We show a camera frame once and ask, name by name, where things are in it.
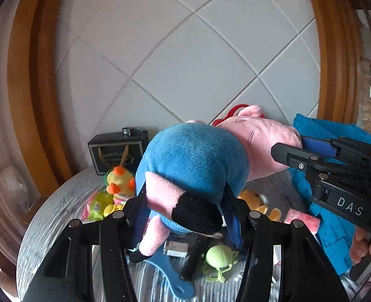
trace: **pink sticker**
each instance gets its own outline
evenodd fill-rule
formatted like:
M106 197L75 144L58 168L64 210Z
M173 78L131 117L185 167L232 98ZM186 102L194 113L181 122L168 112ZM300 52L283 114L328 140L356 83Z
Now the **pink sticker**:
M289 209L285 219L285 223L291 223L295 219L301 220L313 235L318 233L319 225L321 223L321 220L319 220L318 218L310 216L301 211Z

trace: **pink pig plush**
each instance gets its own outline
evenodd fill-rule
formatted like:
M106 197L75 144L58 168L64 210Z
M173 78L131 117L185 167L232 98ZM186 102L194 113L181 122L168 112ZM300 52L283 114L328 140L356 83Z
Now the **pink pig plush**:
M152 256L170 231L219 231L226 183L238 196L247 181L287 168L273 160L271 148L278 142L301 148L300 135L261 115L253 105L216 127L189 121L154 137L136 173L137 194L146 183L151 219L131 261Z

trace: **green ball toy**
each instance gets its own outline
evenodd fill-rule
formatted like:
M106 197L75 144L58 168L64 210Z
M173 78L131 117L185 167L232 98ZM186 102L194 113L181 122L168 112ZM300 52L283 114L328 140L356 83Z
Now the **green ball toy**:
M207 281L226 281L223 273L232 269L237 263L238 251L233 251L226 245L215 245L211 247L205 255L205 265L203 269L204 275L208 274L208 265L218 271L217 277L209 277Z

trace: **orange pom pom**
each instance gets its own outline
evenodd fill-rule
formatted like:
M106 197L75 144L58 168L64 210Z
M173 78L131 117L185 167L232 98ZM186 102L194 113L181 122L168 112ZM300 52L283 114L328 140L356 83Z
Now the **orange pom pom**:
M131 178L130 181L128 182L128 188L130 191L135 191L135 178Z
M124 175L126 170L123 166L117 166L117 167L114 167L113 172L115 175L121 176L121 175Z
M121 188L114 183L109 184L107 188L109 194L118 194L121 192Z

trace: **black fabric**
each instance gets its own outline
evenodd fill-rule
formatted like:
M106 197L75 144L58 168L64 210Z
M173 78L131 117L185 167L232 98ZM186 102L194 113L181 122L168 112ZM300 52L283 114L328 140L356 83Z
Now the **black fabric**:
M141 252L139 252L139 250L137 250L130 254L130 261L132 263L139 263L141 261L149 259L150 257L151 256L143 255Z
M222 215L215 204L197 199L187 192L180 197L171 218L193 232L208 235L219 232L223 224Z

